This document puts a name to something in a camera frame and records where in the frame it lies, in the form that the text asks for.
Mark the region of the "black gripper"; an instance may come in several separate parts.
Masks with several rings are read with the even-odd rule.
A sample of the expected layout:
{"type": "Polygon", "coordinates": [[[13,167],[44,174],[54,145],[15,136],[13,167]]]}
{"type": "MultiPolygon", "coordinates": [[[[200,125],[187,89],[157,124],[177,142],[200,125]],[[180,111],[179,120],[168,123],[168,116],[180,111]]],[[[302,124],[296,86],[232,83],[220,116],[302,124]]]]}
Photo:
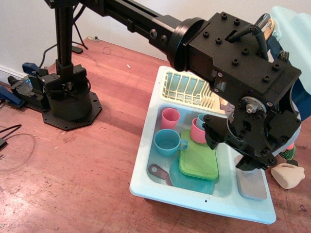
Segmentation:
{"type": "Polygon", "coordinates": [[[292,90],[277,103],[261,100],[246,92],[233,95],[236,102],[227,117],[205,115],[207,145],[225,143],[242,158],[235,165],[242,171],[267,170],[277,164],[275,156],[293,143],[301,129],[301,117],[292,100],[292,90]]]}

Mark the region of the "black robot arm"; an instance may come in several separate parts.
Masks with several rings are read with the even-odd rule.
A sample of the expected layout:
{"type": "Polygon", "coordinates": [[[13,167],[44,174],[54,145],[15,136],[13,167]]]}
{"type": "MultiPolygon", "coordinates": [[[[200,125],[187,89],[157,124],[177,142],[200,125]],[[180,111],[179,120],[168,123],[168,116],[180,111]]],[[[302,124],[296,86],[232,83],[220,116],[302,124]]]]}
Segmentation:
{"type": "Polygon", "coordinates": [[[301,71],[283,53],[269,62],[262,30],[268,14],[253,24],[228,13],[180,21],[133,0],[84,0],[82,5],[144,36],[167,55],[172,68],[201,77],[212,92],[234,105],[228,119],[204,117],[210,148],[224,142],[240,152],[237,168],[244,171],[276,165],[275,155],[301,124],[292,101],[301,71]]]}

